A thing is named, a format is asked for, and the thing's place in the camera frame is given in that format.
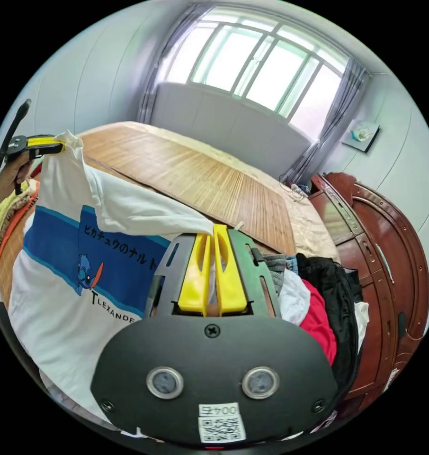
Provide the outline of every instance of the cable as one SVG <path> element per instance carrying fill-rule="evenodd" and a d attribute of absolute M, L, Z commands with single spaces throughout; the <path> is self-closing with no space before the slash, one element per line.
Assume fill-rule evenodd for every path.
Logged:
<path fill-rule="evenodd" d="M 289 188 L 283 181 L 282 181 L 282 178 L 285 176 L 286 173 L 284 174 L 281 174 L 278 178 L 278 181 L 279 181 L 279 185 L 280 187 L 285 190 L 289 196 L 292 198 L 292 200 L 294 202 L 300 202 L 301 200 L 304 199 L 304 195 L 303 194 L 298 194 L 298 192 L 294 189 L 294 188 Z"/>

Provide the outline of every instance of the qr code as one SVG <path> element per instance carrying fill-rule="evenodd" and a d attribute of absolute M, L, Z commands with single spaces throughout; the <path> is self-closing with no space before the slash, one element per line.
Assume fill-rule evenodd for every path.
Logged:
<path fill-rule="evenodd" d="M 199 417 L 200 439 L 203 443 L 236 442 L 246 439 L 241 416 L 222 418 Z"/>

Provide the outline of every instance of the window frame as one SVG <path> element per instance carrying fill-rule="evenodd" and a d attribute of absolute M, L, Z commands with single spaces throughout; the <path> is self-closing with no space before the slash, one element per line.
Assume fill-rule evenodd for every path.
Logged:
<path fill-rule="evenodd" d="M 264 16 L 264 19 L 270 20 L 272 18 L 271 17 L 268 18 L 268 17 Z M 193 64 L 193 66 L 192 66 L 192 68 L 191 68 L 191 70 L 189 72 L 189 75 L 188 75 L 185 83 L 188 84 L 188 85 L 193 85 L 193 86 L 203 86 L 204 88 L 206 88 L 206 89 L 208 89 L 210 91 L 214 91 L 215 93 L 218 93 L 218 94 L 222 93 L 224 95 L 228 95 L 230 97 L 233 97 L 234 99 L 241 100 L 245 104 L 250 105 L 251 107 L 255 107 L 256 109 L 259 109 L 261 111 L 263 111 L 265 109 L 269 114 L 272 114 L 277 119 L 282 120 L 285 124 L 290 125 L 293 115 L 295 114 L 295 112 L 299 108 L 299 106 L 300 106 L 301 102 L 303 101 L 305 95 L 309 91 L 313 81 L 317 77 L 317 74 L 319 73 L 319 71 L 321 70 L 321 68 L 324 65 L 328 69 L 333 71 L 340 78 L 342 78 L 343 73 L 341 71 L 339 71 L 337 68 L 335 68 L 332 64 L 327 62 L 324 58 L 320 57 L 317 54 L 321 49 L 324 50 L 325 52 L 330 53 L 331 46 L 327 45 L 326 48 L 325 47 L 322 48 L 319 45 L 320 39 L 314 38 L 314 49 L 313 50 L 309 50 L 306 47 L 304 47 L 303 45 L 301 45 L 301 44 L 299 44 L 299 43 L 297 43 L 295 41 L 292 41 L 291 39 L 286 38 L 285 36 L 282 36 L 282 35 L 278 34 L 278 31 L 282 28 L 282 26 L 287 26 L 287 27 L 291 26 L 291 27 L 293 27 L 293 24 L 290 24 L 290 23 L 288 23 L 286 21 L 274 19 L 274 21 L 276 22 L 275 27 L 273 28 L 273 30 L 267 31 L 267 30 L 264 30 L 264 29 L 261 29 L 261 28 L 256 28 L 256 27 L 250 26 L 250 25 L 244 25 L 244 24 L 242 24 L 242 22 L 244 20 L 250 20 L 250 18 L 248 16 L 245 16 L 245 15 L 238 15 L 236 22 L 217 21 L 217 20 L 209 20 L 209 19 L 205 20 L 204 18 L 201 18 L 198 21 L 197 25 L 194 28 L 201 28 L 201 27 L 203 28 L 205 24 L 216 24 L 216 26 L 215 27 L 208 27 L 208 28 L 212 28 L 213 29 L 213 33 L 210 35 L 210 37 L 207 39 L 207 41 L 204 43 L 202 49 L 200 50 L 197 58 L 194 61 L 194 64 Z M 216 39 L 216 36 L 220 33 L 220 31 L 225 26 L 231 27 L 231 32 L 230 33 L 232 33 L 232 31 L 238 33 L 239 31 L 241 32 L 241 30 L 243 29 L 245 31 L 260 33 L 262 35 L 260 37 L 260 39 L 257 41 L 257 43 L 255 44 L 254 48 L 250 52 L 250 54 L 247 57 L 247 59 L 245 60 L 242 68 L 240 69 L 240 72 L 238 73 L 238 75 L 237 75 L 237 77 L 236 77 L 236 79 L 235 79 L 235 81 L 234 81 L 234 83 L 232 85 L 232 88 L 230 89 L 230 91 L 223 90 L 223 89 L 220 89 L 220 88 L 217 88 L 217 87 L 213 87 L 213 86 L 210 86 L 210 85 L 202 83 L 202 82 L 194 82 L 193 81 L 193 78 L 195 77 L 197 68 L 198 68 L 199 64 L 202 62 L 205 53 L 208 51 L 208 49 L 212 45 L 213 41 Z M 228 39 L 228 37 L 230 36 L 230 33 L 228 33 L 226 35 L 224 40 Z M 307 35 L 307 32 L 302 31 L 302 33 L 305 36 Z M 257 65 L 255 70 L 253 71 L 252 76 L 251 76 L 250 80 L 248 81 L 245 89 L 243 90 L 242 95 L 241 96 L 235 95 L 234 92 L 237 89 L 237 86 L 240 83 L 243 74 L 247 70 L 248 65 L 251 63 L 251 61 L 253 61 L 254 55 L 260 49 L 260 46 L 265 42 L 267 37 L 270 37 L 272 39 L 267 51 L 265 52 L 265 54 L 263 55 L 263 57 L 260 60 L 259 64 Z M 184 45 L 185 41 L 186 40 L 182 40 L 182 42 L 179 44 L 177 50 L 175 51 L 175 53 L 174 53 L 174 55 L 173 55 L 173 57 L 171 59 L 171 63 L 168 66 L 168 70 L 167 70 L 167 72 L 165 74 L 165 80 L 167 80 L 167 77 L 168 77 L 168 75 L 170 73 L 170 69 L 172 68 L 172 66 L 173 66 L 173 64 L 175 62 L 175 59 L 176 59 L 177 55 L 179 54 L 179 52 L 180 52 L 182 46 Z M 291 45 L 293 47 L 296 47 L 297 49 L 303 51 L 306 54 L 306 57 L 302 61 L 302 63 L 300 64 L 300 67 L 297 70 L 297 72 L 295 73 L 295 75 L 293 76 L 292 80 L 289 82 L 289 85 L 288 85 L 287 89 L 285 90 L 285 92 L 283 93 L 283 95 L 282 95 L 279 103 L 277 104 L 276 108 L 274 110 L 271 110 L 271 109 L 267 108 L 266 106 L 263 106 L 262 104 L 256 103 L 255 101 L 252 101 L 252 100 L 248 99 L 247 95 L 248 95 L 249 90 L 251 89 L 253 83 L 255 82 L 258 74 L 260 73 L 260 70 L 262 69 L 263 65 L 265 64 L 267 58 L 269 57 L 269 55 L 273 51 L 274 47 L 279 43 L 279 41 L 287 43 L 287 44 L 289 44 L 289 45 Z M 222 50 L 223 45 L 225 45 L 225 42 L 221 46 L 219 46 L 219 48 L 217 49 L 216 53 L 218 53 L 218 52 L 220 52 Z M 343 53 L 339 52 L 338 49 L 336 49 L 336 50 L 333 49 L 333 51 L 335 51 L 339 55 L 343 54 Z M 297 98 L 294 106 L 290 110 L 289 114 L 286 117 L 283 117 L 280 114 L 280 111 L 283 108 L 285 102 L 287 101 L 287 98 L 290 96 L 293 88 L 295 87 L 295 84 L 297 83 L 298 78 L 300 77 L 301 73 L 304 71 L 306 65 L 308 64 L 308 62 L 310 61 L 311 58 L 317 60 L 318 64 L 317 64 L 315 70 L 313 71 L 313 73 L 311 74 L 310 78 L 308 79 L 308 82 L 306 83 L 306 85 L 305 85 L 304 89 L 302 90 L 301 94 Z M 210 64 L 208 65 L 208 67 L 207 67 L 207 69 L 205 71 L 205 74 L 204 74 L 205 77 L 207 76 L 207 74 L 209 72 L 209 69 L 211 68 L 211 65 L 213 64 L 213 60 L 214 59 L 212 59 L 212 62 L 210 62 Z"/>

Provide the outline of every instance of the yellow cloth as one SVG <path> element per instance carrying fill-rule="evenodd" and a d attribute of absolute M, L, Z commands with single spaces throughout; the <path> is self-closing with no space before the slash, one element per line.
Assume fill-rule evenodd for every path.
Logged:
<path fill-rule="evenodd" d="M 13 204 L 16 204 L 19 200 L 25 198 L 28 196 L 29 191 L 29 181 L 25 180 L 22 182 L 21 188 L 22 188 L 22 194 L 16 196 L 15 191 L 13 191 L 6 199 L 3 200 L 3 202 L 0 204 L 0 230 L 1 226 L 3 224 L 3 221 L 5 220 L 5 217 L 10 209 L 10 207 Z"/>

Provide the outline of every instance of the window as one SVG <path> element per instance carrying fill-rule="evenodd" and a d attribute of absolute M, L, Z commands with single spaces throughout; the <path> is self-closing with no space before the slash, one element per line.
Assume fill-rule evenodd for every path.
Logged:
<path fill-rule="evenodd" d="M 316 139 L 347 57 L 303 29 L 213 8 L 177 50 L 166 80 L 203 84 L 259 104 Z"/>

